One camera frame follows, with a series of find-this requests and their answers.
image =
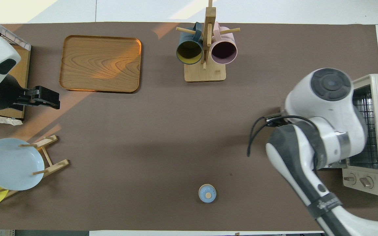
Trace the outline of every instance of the velcro strap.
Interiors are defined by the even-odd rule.
[[[317,219],[340,205],[342,205],[342,203],[338,197],[334,193],[328,193],[316,200],[314,203],[308,205],[307,210],[313,219]]]

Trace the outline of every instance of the mug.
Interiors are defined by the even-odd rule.
[[[192,65],[197,63],[202,58],[202,25],[201,23],[195,23],[195,26],[188,30],[193,30],[196,33],[181,32],[179,38],[179,44],[176,49],[177,58],[187,64]]]
[[[218,22],[214,24],[213,37],[211,39],[211,58],[218,64],[228,64],[237,57],[237,47],[233,33],[220,34],[220,31],[229,30],[220,27]]]

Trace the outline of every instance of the white floor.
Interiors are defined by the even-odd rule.
[[[95,21],[203,22],[204,7],[207,2],[207,0],[0,0],[0,24]],[[378,0],[214,0],[213,2],[217,8],[219,22],[375,24],[378,39]],[[179,235],[225,235],[236,232],[191,231],[180,232]],[[119,236],[130,233],[132,232],[95,231],[90,235]],[[150,231],[145,232],[145,235],[164,235],[164,233]],[[246,233],[269,234],[270,232]],[[170,235],[176,235],[176,232],[170,232]]]

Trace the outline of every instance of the black cable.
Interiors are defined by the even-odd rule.
[[[250,136],[249,136],[249,145],[247,146],[247,156],[250,157],[250,147],[252,146],[252,143],[253,143],[253,140],[256,138],[256,136],[258,135],[258,133],[265,127],[267,126],[268,124],[272,123],[273,121],[276,121],[276,120],[280,120],[280,119],[285,119],[285,118],[296,118],[296,119],[300,119],[300,120],[303,120],[303,121],[306,121],[307,123],[309,123],[311,126],[313,126],[315,128],[315,130],[318,130],[318,127],[309,119],[305,118],[305,117],[302,117],[302,116],[298,116],[298,115],[283,115],[283,116],[280,116],[280,117],[276,117],[276,118],[273,118],[271,120],[269,120],[268,122],[265,122],[256,132],[255,134],[252,136],[252,133],[253,133],[253,129],[255,128],[256,124],[261,120],[261,119],[264,119],[264,117],[260,117],[258,118],[255,123],[253,124],[252,126],[252,129],[250,130]],[[318,160],[316,158],[316,156],[314,155],[313,156],[313,172],[315,173],[316,176],[318,176],[318,170],[317,170],[317,164],[318,164]]]

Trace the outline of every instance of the small blue lid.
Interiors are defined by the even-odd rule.
[[[217,196],[217,192],[216,192],[215,188],[210,184],[202,185],[199,188],[198,194],[199,194],[199,198],[204,203],[212,203]]]

